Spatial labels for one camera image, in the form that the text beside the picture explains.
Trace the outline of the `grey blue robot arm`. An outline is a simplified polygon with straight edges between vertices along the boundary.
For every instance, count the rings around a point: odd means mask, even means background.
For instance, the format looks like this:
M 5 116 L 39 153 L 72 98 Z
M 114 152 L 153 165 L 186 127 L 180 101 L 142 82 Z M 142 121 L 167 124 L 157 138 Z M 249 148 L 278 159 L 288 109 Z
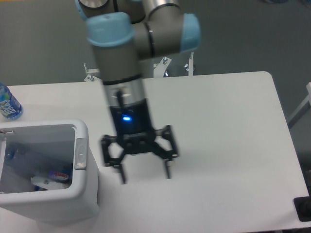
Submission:
M 178 157 L 173 129 L 153 127 L 139 64 L 198 48 L 198 17 L 183 13 L 176 0 L 77 0 L 75 5 L 87 27 L 116 130 L 115 136 L 102 137 L 104 165 L 116 169 L 126 183 L 125 156 L 153 153 L 170 178 L 169 163 Z

